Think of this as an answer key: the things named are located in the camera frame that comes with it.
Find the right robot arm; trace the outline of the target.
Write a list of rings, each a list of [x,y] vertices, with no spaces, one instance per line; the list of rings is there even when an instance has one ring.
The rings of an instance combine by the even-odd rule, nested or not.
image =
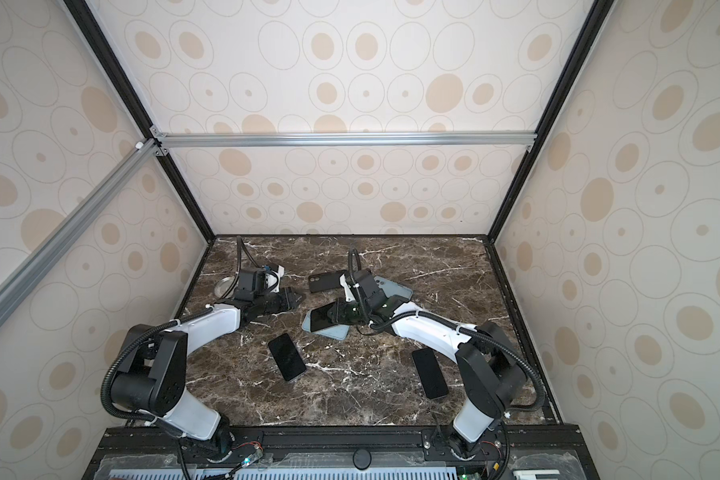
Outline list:
[[[496,323],[457,322],[385,293],[372,272],[361,267],[355,248],[348,251],[339,284],[345,298],[330,305],[330,322],[365,327],[364,336],[388,333],[416,341],[457,365],[466,398],[451,423],[449,444],[455,455],[472,455],[483,434],[500,426],[507,413],[543,407],[541,376]]]

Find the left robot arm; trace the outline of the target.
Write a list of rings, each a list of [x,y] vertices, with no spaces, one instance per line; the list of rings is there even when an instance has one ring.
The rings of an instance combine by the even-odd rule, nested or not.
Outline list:
[[[236,255],[237,272],[215,303],[184,319],[131,327],[100,387],[101,405],[111,416],[156,426],[215,459],[232,450],[234,436],[225,415],[188,391],[188,356],[259,317],[290,312],[303,301],[302,294],[282,285],[282,265],[254,261],[244,268],[242,261],[253,257],[242,239]]]

